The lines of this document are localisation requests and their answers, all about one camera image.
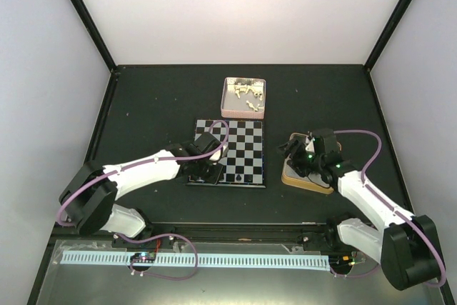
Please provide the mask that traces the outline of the black and grey chessboard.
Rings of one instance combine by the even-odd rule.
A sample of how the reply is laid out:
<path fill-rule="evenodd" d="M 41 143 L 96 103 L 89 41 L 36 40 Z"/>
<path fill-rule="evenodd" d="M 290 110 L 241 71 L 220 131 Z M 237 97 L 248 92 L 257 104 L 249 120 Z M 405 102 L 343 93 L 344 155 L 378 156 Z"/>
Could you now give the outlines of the black and grey chessboard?
<path fill-rule="evenodd" d="M 228 151 L 220 160 L 224 165 L 223 179 L 217 186 L 264 188 L 264 125 L 259 120 L 227 119 L 229 129 L 217 123 L 211 129 L 213 136 L 219 141 L 228 136 Z M 252 175 L 252 182 L 246 182 L 245 176 Z"/>

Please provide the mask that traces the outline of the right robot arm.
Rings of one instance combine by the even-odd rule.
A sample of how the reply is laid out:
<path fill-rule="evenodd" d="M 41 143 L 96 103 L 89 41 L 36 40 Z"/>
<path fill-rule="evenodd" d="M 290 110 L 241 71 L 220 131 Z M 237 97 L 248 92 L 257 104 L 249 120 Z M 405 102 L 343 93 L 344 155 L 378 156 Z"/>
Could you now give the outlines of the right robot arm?
<path fill-rule="evenodd" d="M 333 250 L 352 246 L 381 267 L 389 283 L 398 290 L 418 284 L 442 287 L 447 281 L 438 232 L 433 220 L 416 216 L 387 197 L 367 177 L 373 155 L 357 169 L 345 159 L 332 129 L 292 134 L 278 147 L 286 165 L 305 179 L 318 176 L 329 187 L 353 203 L 370 221 L 345 218 L 324 233 Z"/>

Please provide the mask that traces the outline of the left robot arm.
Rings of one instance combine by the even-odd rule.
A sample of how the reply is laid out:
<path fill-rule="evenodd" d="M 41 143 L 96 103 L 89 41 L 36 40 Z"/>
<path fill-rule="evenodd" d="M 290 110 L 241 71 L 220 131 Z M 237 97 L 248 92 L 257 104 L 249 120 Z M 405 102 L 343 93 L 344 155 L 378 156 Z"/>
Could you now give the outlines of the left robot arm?
<path fill-rule="evenodd" d="M 80 235 L 108 231 L 124 236 L 137 247 L 148 246 L 153 229 L 138 209 L 116 202 L 121 197 L 150 184 L 195 176 L 210 184 L 222 174 L 228 139 L 218 140 L 206 131 L 197 140 L 172 144 L 151 156 L 117 165 L 85 163 L 59 197 L 56 222 L 73 226 Z"/>

